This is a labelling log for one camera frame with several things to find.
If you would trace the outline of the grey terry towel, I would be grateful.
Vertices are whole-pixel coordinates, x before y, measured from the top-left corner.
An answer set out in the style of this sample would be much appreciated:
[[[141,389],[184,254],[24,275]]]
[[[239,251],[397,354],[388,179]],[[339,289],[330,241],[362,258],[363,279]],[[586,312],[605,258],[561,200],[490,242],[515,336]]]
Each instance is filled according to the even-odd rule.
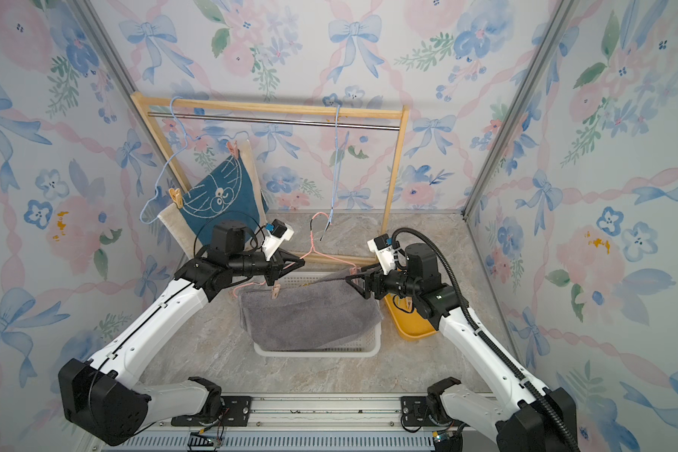
[[[376,301],[348,284],[348,270],[277,293],[246,287],[237,299],[241,328],[266,351],[320,350],[353,341],[382,322]]]

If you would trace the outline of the pink wire hanger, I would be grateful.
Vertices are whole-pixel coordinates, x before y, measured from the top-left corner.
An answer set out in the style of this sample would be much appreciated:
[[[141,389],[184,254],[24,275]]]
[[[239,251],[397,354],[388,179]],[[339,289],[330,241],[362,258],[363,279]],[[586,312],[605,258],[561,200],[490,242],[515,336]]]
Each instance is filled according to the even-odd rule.
[[[325,232],[327,218],[306,212],[270,212],[271,220],[282,220],[293,227],[295,233],[282,248],[305,257],[302,270],[322,271],[347,269],[348,262],[364,267],[377,262],[367,241],[380,235],[382,216],[374,213],[348,212],[333,217],[333,224]]]

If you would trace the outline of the light blue wire hanger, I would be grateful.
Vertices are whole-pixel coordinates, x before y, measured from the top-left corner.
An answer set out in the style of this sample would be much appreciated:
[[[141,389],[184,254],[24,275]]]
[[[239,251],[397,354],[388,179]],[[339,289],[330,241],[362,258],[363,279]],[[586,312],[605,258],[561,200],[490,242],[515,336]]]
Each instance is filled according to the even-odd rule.
[[[341,105],[337,105],[334,113],[333,131],[334,131],[334,165],[333,165],[333,183],[331,184],[331,203],[330,212],[328,216],[327,226],[325,230],[328,231],[333,224],[333,217],[335,205],[337,201],[337,193],[339,190],[339,178],[341,173],[341,151],[339,145],[339,116],[341,112]]]

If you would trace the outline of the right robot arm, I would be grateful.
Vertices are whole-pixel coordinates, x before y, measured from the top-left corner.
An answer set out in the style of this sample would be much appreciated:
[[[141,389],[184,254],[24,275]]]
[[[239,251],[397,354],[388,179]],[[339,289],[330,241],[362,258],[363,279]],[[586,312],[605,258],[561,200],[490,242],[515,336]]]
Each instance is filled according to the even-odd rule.
[[[488,399],[455,378],[428,390],[442,425],[471,427],[502,451],[576,451],[576,403],[552,390],[499,344],[461,292],[448,259],[426,235],[409,227],[367,242],[377,263],[346,278],[362,297],[410,299],[414,312],[463,354],[493,393]]]

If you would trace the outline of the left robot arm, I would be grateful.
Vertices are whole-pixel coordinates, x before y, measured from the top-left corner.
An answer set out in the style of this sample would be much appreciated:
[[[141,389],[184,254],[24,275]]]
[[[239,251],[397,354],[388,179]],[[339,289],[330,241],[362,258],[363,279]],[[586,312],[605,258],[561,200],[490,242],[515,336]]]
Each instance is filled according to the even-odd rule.
[[[273,286],[305,262],[283,250],[294,235],[280,221],[267,224],[263,243],[245,247],[245,229],[226,221],[174,275],[164,292],[112,342],[58,372],[65,419],[109,446],[119,446],[159,421],[188,416],[214,426],[225,408],[218,384],[201,377],[147,386],[140,382],[147,365],[192,316],[222,291],[255,277]]]

